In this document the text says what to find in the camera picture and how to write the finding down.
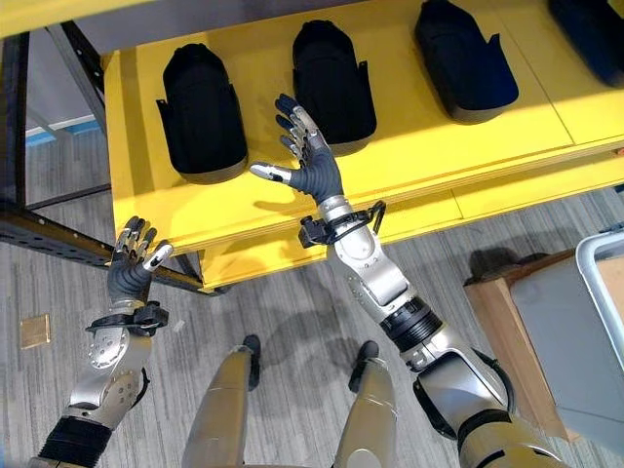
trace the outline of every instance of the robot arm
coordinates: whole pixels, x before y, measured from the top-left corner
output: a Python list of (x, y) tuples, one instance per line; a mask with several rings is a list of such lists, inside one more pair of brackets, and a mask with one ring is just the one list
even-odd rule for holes
[(157, 302), (147, 302), (147, 295), (152, 272), (173, 248), (163, 242), (145, 259), (156, 230), (149, 229), (139, 242), (144, 223), (133, 217), (117, 241), (107, 278), (110, 315), (87, 328), (93, 334), (87, 363), (61, 419), (29, 468), (95, 466), (112, 431), (146, 390), (151, 337), (169, 316)]
[(303, 247), (328, 246), (334, 271), (346, 278), (356, 300), (416, 374), (414, 393), (432, 425), (458, 441), (462, 466), (564, 466), (510, 414), (500, 376), (431, 310), (385, 255), (375, 230), (368, 227), (371, 216), (354, 212), (344, 197), (332, 151), (307, 112), (284, 95), (276, 106), (287, 117), (277, 121), (290, 134), (282, 136), (282, 143), (301, 169), (255, 163), (251, 171), (315, 199), (321, 219), (301, 222)]

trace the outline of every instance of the black boot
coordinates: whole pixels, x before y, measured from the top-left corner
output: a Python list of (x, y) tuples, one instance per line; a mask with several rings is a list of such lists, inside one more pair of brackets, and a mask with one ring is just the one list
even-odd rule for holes
[(349, 390), (353, 393), (360, 391), (360, 382), (362, 382), (362, 375), (364, 369), (367, 367), (367, 359), (379, 357), (379, 345), (372, 340), (365, 342), (358, 351), (358, 357), (353, 365), (353, 371), (351, 372), (351, 378), (349, 379)]
[(260, 383), (260, 353), (262, 350), (260, 338), (256, 334), (248, 334), (243, 340), (243, 346), (247, 346), (252, 350), (252, 368), (250, 369), (249, 383), (249, 390), (252, 392)]

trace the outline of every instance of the white bin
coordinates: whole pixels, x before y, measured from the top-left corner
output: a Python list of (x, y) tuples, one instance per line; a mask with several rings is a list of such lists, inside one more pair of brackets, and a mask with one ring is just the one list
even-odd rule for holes
[(511, 294), (565, 427), (624, 455), (624, 311), (597, 265), (622, 256), (623, 230), (589, 237)]

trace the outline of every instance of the white wall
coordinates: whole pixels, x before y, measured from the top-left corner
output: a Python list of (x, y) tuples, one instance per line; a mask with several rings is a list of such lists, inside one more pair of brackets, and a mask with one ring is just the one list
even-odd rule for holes
[[(76, 22), (102, 54), (136, 44), (192, 32), (273, 18), (357, 0), (159, 0), (78, 19)], [(64, 68), (48, 33), (33, 31), (28, 61), (28, 104), (57, 123), (91, 114)], [(28, 121), (27, 128), (36, 127)]]

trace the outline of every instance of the metal shelf frame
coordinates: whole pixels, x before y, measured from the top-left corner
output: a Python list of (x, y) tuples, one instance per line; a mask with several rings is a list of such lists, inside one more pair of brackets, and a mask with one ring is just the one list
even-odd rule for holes
[[(73, 21), (46, 28), (102, 131), (106, 131), (103, 70), (100, 57)], [(113, 247), (64, 226), (34, 210), (76, 200), (110, 189), (110, 184), (78, 190), (26, 205), (25, 126), (29, 33), (0, 40), (0, 241), (58, 258), (107, 268)], [(202, 292), (202, 279), (186, 255), (177, 257), (183, 273), (161, 267), (154, 281), (174, 288)]]

